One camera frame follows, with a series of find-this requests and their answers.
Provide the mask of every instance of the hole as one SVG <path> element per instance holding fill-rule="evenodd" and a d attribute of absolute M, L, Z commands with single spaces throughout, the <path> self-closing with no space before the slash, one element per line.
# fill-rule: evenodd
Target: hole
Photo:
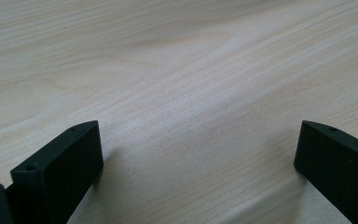
<path fill-rule="evenodd" d="M 26 171 L 34 171 L 34 170 L 36 170 L 36 166 L 37 166 L 36 164 L 31 164 L 31 165 L 25 167 L 25 170 Z"/>

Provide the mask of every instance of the black clamp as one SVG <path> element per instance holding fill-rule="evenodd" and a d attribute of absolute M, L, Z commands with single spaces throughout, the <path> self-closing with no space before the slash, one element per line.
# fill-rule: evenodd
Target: black clamp
<path fill-rule="evenodd" d="M 66 130 L 0 184 L 0 224 L 66 223 L 102 169 L 98 121 Z"/>

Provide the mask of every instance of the wooden table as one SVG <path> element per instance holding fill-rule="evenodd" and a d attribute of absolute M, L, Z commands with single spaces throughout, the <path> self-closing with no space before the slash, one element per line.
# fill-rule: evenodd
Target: wooden table
<path fill-rule="evenodd" d="M 358 137 L 358 0 L 0 1 L 0 183 L 100 122 L 69 223 L 349 223 L 293 160 Z"/>

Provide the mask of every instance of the black object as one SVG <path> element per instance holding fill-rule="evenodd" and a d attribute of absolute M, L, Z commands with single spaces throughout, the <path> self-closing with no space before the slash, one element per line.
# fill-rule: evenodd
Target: black object
<path fill-rule="evenodd" d="M 98 121 L 66 130 L 0 184 L 0 223 L 66 223 L 102 169 Z"/>
<path fill-rule="evenodd" d="M 358 223 L 358 139 L 303 121 L 295 167 L 350 222 Z"/>

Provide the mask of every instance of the light wood surface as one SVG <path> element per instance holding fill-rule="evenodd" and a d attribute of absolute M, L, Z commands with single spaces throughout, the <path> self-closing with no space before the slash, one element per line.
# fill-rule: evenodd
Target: light wood surface
<path fill-rule="evenodd" d="M 69 223 L 349 223 L 293 161 L 303 119 L 358 137 L 358 0 L 0 1 L 0 183 L 93 119 Z"/>

